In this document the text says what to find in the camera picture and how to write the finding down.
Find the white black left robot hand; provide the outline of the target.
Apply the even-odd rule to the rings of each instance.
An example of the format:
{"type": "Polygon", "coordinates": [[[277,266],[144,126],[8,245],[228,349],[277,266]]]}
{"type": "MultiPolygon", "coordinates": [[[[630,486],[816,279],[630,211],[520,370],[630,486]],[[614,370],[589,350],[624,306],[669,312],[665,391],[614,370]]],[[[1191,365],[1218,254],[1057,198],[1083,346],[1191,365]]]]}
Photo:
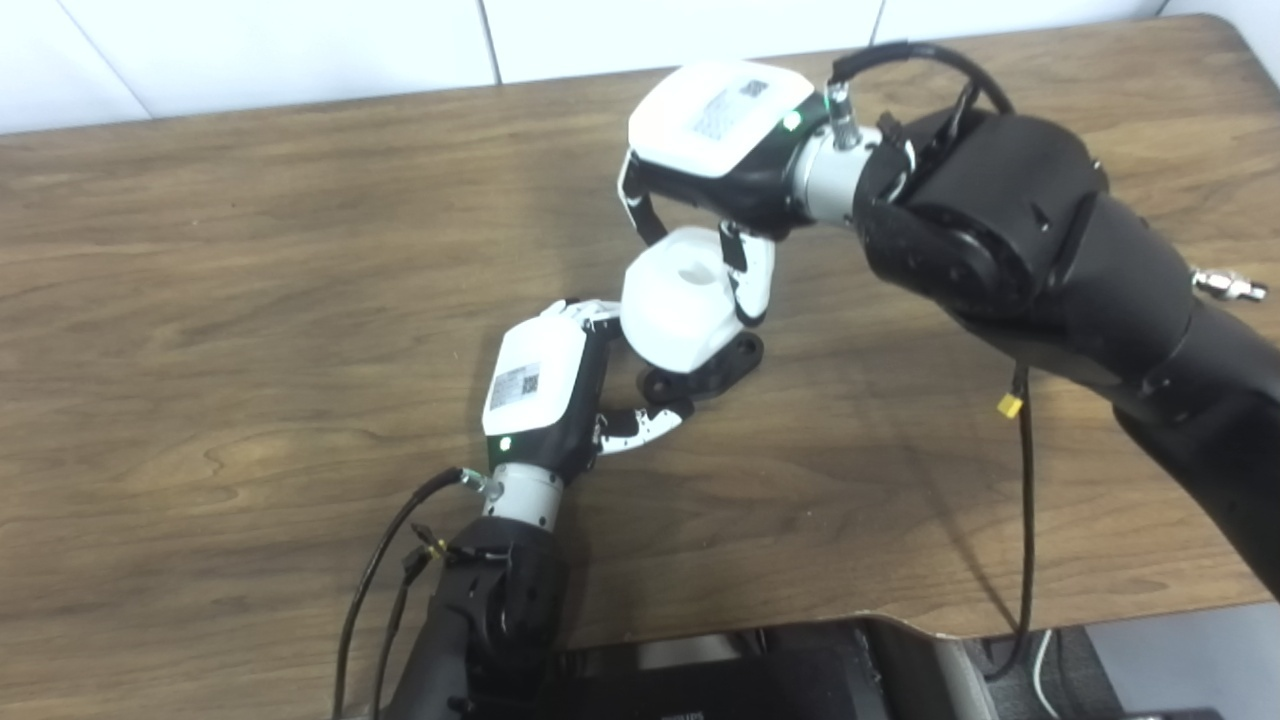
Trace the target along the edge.
{"type": "Polygon", "coordinates": [[[692,416],[686,398],[603,409],[620,316],[618,301],[562,299],[504,333],[481,416],[493,471],[539,468],[568,484],[600,456],[639,448],[692,416]]]}

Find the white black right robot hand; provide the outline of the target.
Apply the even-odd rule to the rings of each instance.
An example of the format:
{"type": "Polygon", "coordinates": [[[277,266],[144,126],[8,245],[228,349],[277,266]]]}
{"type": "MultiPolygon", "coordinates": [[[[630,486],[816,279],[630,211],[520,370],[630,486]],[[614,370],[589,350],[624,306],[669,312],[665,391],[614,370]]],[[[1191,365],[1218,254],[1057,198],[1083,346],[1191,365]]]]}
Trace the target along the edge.
{"type": "Polygon", "coordinates": [[[667,233],[654,197],[717,217],[735,311],[759,325],[776,245],[806,224],[794,172],[827,120],[826,100],[797,72],[742,60],[681,67],[628,118],[620,201],[646,245],[667,233]]]}

